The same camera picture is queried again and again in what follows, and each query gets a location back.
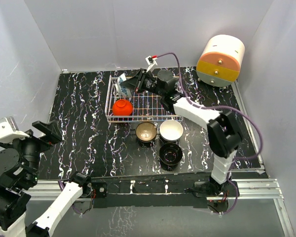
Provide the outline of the blue floral white bowl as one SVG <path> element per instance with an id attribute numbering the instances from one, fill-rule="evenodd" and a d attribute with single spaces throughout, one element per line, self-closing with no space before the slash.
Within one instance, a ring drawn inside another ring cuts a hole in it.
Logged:
<path id="1" fill-rule="evenodd" d="M 114 87 L 115 87 L 116 92 L 119 96 L 122 96 L 125 98 L 131 98 L 132 97 L 131 90 L 122 85 L 122 83 L 125 81 L 127 81 L 127 78 L 126 78 L 125 73 L 123 73 L 122 75 L 120 75 L 117 78 L 116 83 L 114 84 Z"/>

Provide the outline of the orange bowl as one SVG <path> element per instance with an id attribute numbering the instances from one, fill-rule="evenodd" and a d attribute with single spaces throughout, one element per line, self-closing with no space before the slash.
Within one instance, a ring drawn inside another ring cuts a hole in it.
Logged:
<path id="1" fill-rule="evenodd" d="M 130 116 L 133 113 L 133 105 L 125 99 L 117 100 L 112 107 L 115 116 Z"/>

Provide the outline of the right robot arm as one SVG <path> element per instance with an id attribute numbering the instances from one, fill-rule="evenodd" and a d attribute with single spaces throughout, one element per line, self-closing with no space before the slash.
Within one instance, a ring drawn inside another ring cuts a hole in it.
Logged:
<path id="1" fill-rule="evenodd" d="M 182 91 L 177 90 L 178 82 L 169 70 L 160 70 L 154 76 L 150 71 L 140 69 L 131 78 L 119 79 L 117 84 L 123 91 L 148 91 L 160 96 L 161 105 L 166 111 L 207 130 L 209 146 L 214 153 L 214 167 L 208 181 L 187 189 L 187 192 L 200 197 L 221 196 L 231 181 L 230 168 L 242 142 L 242 132 L 231 112 L 215 111 L 191 101 Z"/>

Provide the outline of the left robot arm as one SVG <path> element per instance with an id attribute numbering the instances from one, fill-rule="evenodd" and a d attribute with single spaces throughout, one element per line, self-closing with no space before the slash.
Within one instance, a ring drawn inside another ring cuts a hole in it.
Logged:
<path id="1" fill-rule="evenodd" d="M 57 122 L 33 122 L 43 133 L 37 138 L 32 130 L 18 129 L 13 117 L 0 119 L 0 237 L 51 237 L 55 228 L 80 197 L 91 194 L 91 178 L 74 173 L 48 209 L 26 226 L 26 191 L 38 183 L 40 155 L 62 141 Z"/>

